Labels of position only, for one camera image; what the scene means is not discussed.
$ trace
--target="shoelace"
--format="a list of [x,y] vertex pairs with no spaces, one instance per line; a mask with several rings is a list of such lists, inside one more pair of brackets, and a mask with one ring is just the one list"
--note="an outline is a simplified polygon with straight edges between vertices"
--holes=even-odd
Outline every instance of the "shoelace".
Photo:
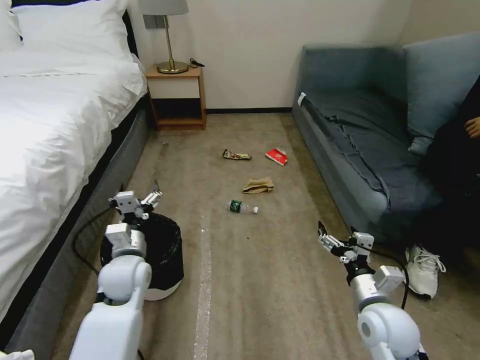
[[440,256],[432,254],[423,248],[420,248],[420,253],[413,258],[413,261],[418,263],[422,270],[434,273],[438,269],[442,273],[447,272],[444,263],[440,261]]

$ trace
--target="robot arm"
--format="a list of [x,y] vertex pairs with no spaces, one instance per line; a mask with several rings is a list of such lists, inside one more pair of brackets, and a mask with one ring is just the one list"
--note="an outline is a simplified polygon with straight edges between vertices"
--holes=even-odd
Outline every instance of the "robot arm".
[[328,235],[318,222],[318,241],[331,254],[339,257],[347,270],[347,283],[353,290],[358,314],[357,328],[363,343],[374,360],[428,359],[421,343],[420,330],[410,315],[392,305],[390,294],[404,279],[394,266],[370,268],[370,251],[374,238],[354,232],[342,242]]
[[152,268],[145,262],[147,245],[139,225],[148,220],[162,193],[153,191],[139,201],[133,191],[109,199],[122,222],[106,227],[112,261],[98,275],[96,301],[83,319],[70,360],[134,360],[142,332],[142,308]]

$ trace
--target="sneaker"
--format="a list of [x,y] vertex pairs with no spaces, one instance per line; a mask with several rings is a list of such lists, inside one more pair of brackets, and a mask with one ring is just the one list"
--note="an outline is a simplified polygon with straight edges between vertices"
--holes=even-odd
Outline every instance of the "sneaker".
[[405,256],[408,261],[406,270],[410,278],[408,287],[416,294],[428,295],[433,299],[439,287],[439,271],[442,273],[447,271],[440,261],[440,256],[420,246],[406,249]]

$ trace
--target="nightstand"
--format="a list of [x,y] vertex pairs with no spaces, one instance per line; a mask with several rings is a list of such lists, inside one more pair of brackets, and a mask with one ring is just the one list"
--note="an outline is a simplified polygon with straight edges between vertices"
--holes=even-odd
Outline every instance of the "nightstand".
[[202,68],[163,74],[155,66],[145,74],[157,130],[203,130],[207,126]]

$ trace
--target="black trash bag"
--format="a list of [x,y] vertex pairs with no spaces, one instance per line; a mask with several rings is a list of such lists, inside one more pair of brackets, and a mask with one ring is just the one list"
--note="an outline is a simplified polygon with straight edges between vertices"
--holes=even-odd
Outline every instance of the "black trash bag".
[[[145,261],[151,266],[149,289],[165,291],[178,284],[184,278],[180,227],[172,219],[152,212],[138,230],[145,235]],[[112,261],[112,244],[104,236],[100,246],[101,266],[105,266],[110,261]]]

